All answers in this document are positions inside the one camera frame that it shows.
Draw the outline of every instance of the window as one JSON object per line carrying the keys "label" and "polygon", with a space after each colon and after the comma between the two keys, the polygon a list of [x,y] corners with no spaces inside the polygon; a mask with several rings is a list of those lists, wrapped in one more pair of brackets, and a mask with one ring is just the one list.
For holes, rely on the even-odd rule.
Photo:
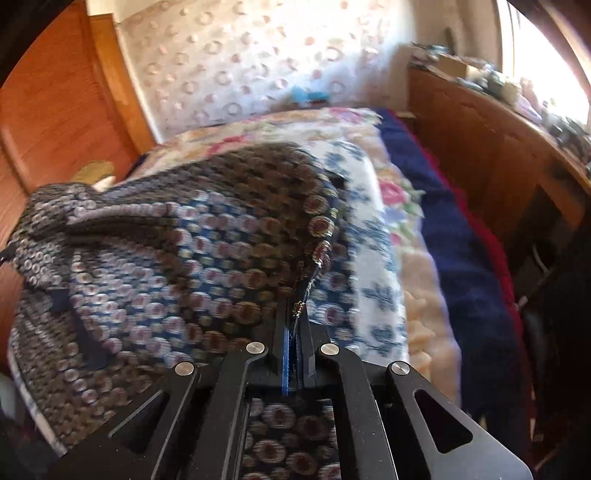
{"label": "window", "polygon": [[511,4],[499,1],[499,13],[504,51],[511,45],[507,37],[512,38],[513,47],[511,52],[503,54],[503,73],[530,79],[540,102],[553,99],[563,115],[587,124],[589,100],[569,65],[534,24]]}

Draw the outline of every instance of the wooden dresser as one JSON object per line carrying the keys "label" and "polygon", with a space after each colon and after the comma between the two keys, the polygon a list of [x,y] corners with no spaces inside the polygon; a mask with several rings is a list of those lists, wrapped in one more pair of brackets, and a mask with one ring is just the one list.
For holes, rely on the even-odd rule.
{"label": "wooden dresser", "polygon": [[548,227],[551,212],[530,211],[540,193],[578,229],[591,183],[547,132],[494,98],[431,72],[409,69],[409,91],[421,143],[508,253],[535,234],[527,231],[534,225]]}

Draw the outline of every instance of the metal screw head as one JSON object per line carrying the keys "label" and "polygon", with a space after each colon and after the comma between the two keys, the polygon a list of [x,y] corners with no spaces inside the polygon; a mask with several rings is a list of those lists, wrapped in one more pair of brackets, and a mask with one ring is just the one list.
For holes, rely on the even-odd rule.
{"label": "metal screw head", "polygon": [[248,353],[252,353],[253,355],[263,353],[264,349],[265,349],[265,345],[261,342],[251,342],[246,346],[246,351]]}
{"label": "metal screw head", "polygon": [[336,355],[339,353],[339,346],[334,343],[325,343],[320,347],[320,351],[325,355]]}
{"label": "metal screw head", "polygon": [[410,372],[410,367],[408,366],[408,363],[403,362],[403,361],[397,361],[394,362],[392,364],[392,372],[394,372],[397,375],[406,375],[408,372]]}
{"label": "metal screw head", "polygon": [[180,362],[174,367],[174,371],[177,375],[185,377],[186,375],[191,375],[195,371],[195,365],[191,362]]}

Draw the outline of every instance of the blue object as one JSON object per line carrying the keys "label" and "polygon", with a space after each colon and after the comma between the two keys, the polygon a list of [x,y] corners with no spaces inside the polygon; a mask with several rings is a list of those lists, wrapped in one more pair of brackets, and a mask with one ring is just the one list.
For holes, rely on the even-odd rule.
{"label": "blue object", "polygon": [[327,92],[306,92],[303,88],[295,86],[291,89],[290,102],[297,103],[300,108],[310,106],[310,102],[328,102]]}

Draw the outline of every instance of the navy blue blanket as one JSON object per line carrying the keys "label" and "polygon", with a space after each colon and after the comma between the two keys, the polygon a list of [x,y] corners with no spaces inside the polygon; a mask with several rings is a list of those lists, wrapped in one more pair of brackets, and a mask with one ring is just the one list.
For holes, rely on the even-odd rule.
{"label": "navy blue blanket", "polygon": [[489,432],[524,458],[529,432],[521,343],[486,249],[406,127],[387,110],[378,113],[392,163],[426,192],[422,233],[462,352],[462,408],[476,420],[484,417]]}

